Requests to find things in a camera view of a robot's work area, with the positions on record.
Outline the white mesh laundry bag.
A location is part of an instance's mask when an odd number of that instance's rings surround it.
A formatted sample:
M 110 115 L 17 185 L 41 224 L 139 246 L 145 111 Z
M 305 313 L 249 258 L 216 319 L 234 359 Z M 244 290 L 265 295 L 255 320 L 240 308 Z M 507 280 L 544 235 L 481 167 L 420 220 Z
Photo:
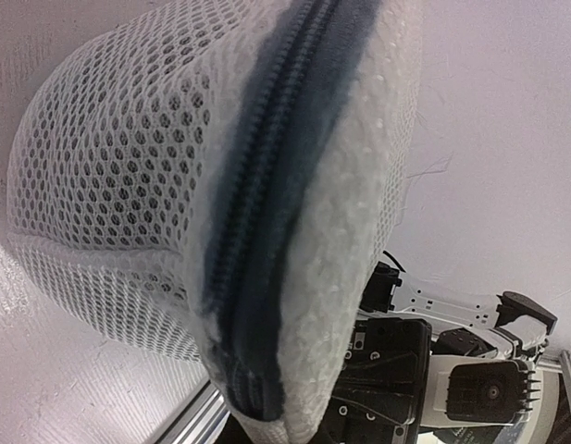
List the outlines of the white mesh laundry bag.
M 174 1 L 28 106 L 8 239 L 111 339 L 203 364 L 254 443 L 308 443 L 395 226 L 419 1 Z

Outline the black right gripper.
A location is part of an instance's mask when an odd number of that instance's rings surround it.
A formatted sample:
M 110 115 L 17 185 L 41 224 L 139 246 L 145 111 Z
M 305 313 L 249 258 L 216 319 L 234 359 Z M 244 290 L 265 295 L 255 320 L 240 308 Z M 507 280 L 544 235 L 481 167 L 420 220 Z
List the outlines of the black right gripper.
M 328 443 L 415 443 L 424 410 L 431 325 L 392 315 L 401 271 L 378 263 L 362 294 L 321 430 Z

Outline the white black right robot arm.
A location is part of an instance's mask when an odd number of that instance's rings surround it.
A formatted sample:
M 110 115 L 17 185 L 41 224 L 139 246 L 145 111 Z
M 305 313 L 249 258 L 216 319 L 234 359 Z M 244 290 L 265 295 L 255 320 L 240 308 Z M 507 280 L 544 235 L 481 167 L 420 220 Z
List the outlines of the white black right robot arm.
M 556 317 L 529 297 L 465 296 L 378 263 L 321 429 L 331 443 L 414 443 L 426 433 L 524 424 Z

